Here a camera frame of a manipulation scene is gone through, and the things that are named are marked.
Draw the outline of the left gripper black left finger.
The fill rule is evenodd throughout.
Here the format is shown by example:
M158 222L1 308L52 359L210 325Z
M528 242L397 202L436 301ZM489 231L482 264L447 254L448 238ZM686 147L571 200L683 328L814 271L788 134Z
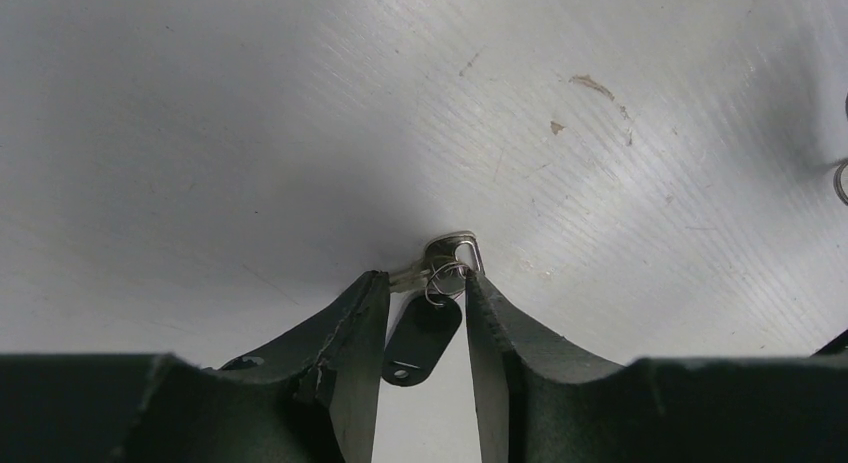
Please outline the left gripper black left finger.
M5 462L368 462L383 272L219 369L169 354L5 354Z

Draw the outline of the key with black head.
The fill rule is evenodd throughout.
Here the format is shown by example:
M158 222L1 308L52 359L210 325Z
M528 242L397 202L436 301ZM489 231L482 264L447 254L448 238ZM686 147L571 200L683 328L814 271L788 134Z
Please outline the key with black head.
M465 230L435 238L417 261L390 274L390 292L409 299L384 349L386 383L411 387L430 377L460 327L466 280L483 271L477 237Z

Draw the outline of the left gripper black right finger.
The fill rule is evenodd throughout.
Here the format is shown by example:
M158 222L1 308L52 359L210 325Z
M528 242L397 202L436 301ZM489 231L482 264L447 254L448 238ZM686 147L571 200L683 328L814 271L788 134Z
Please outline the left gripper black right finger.
M843 462L847 342L808 357L619 365L466 282L486 462Z

